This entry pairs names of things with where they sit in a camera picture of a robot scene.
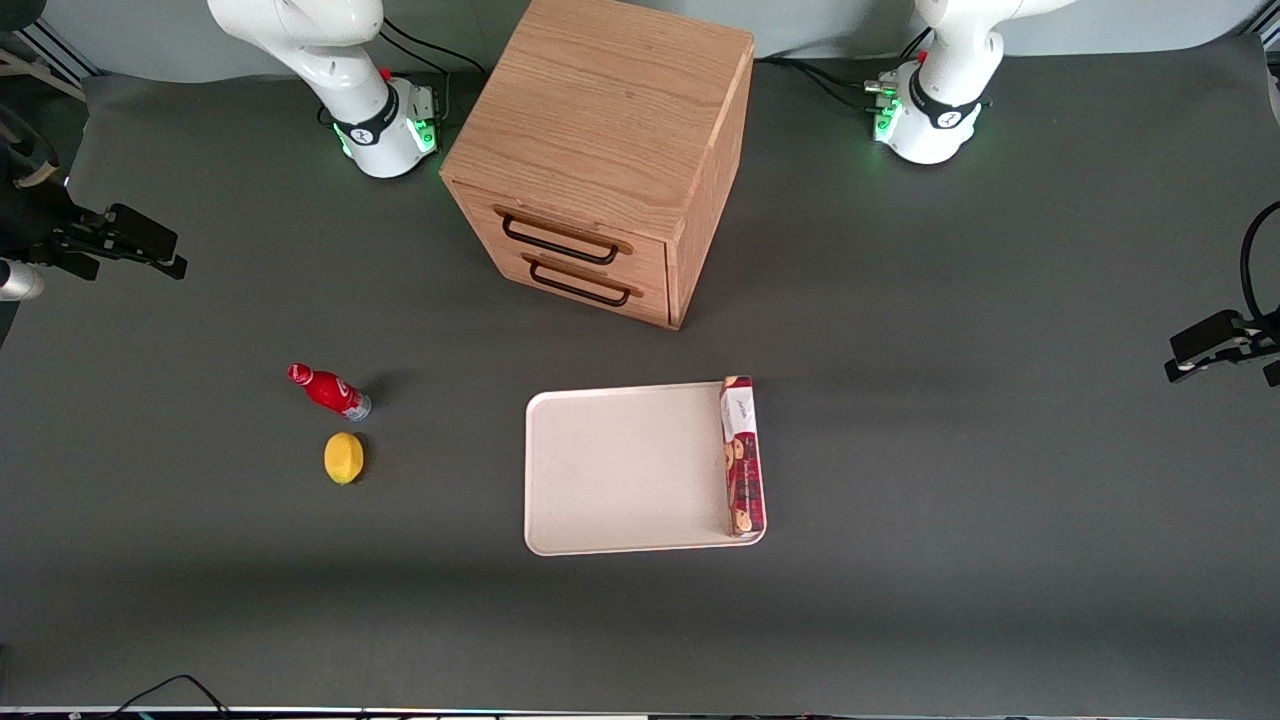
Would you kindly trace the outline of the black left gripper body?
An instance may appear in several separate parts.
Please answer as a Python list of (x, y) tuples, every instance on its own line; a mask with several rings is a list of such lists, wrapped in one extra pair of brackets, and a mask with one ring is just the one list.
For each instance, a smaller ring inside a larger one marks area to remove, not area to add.
[(1277, 310), (1262, 316), (1242, 314), (1240, 332), (1242, 360), (1274, 360), (1277, 356)]

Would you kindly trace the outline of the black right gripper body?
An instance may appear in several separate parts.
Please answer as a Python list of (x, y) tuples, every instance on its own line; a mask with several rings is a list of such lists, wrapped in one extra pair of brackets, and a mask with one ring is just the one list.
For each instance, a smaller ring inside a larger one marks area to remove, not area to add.
[(102, 243), (104, 219), (68, 200), (4, 199), (1, 209), (1, 258), (6, 261), (44, 265), (44, 246), (59, 245), (100, 260), (108, 258)]

